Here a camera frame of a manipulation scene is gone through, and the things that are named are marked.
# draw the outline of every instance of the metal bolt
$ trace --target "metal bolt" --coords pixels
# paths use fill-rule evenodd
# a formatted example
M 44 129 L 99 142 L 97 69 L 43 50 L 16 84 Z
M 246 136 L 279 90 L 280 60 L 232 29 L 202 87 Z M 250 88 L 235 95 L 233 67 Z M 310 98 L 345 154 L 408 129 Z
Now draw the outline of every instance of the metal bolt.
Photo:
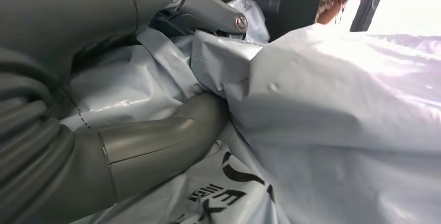
M 247 25 L 248 25 L 245 16 L 242 15 L 237 16 L 235 19 L 235 25 L 240 32 L 245 32 L 247 30 Z

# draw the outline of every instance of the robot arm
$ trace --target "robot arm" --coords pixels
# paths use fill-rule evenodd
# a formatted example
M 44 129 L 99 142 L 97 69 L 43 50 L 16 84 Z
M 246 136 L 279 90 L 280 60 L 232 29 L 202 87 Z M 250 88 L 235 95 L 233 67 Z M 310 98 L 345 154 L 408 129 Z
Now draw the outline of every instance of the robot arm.
M 78 55 L 135 34 L 164 8 L 184 28 L 190 15 L 190 28 L 243 33 L 242 14 L 221 1 L 0 5 L 0 223 L 66 223 L 151 189 L 202 159 L 226 123 L 223 100 L 202 94 L 164 120 L 72 132 L 54 117 L 51 96 Z

